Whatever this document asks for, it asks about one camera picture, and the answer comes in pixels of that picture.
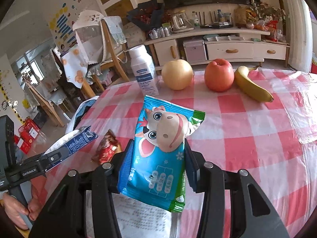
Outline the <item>person's left hand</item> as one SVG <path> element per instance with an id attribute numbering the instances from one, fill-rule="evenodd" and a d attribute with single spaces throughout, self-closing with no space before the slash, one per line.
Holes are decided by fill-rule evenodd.
<path id="1" fill-rule="evenodd" d="M 11 196 L 8 191 L 2 193 L 2 200 L 5 213 L 10 220 L 21 230 L 28 230 L 28 226 L 22 219 L 21 215 L 28 215 L 32 221 L 35 221 L 42 209 L 42 205 L 38 199 L 38 191 L 33 184 L 31 184 L 32 199 L 25 207 L 16 198 Z"/>

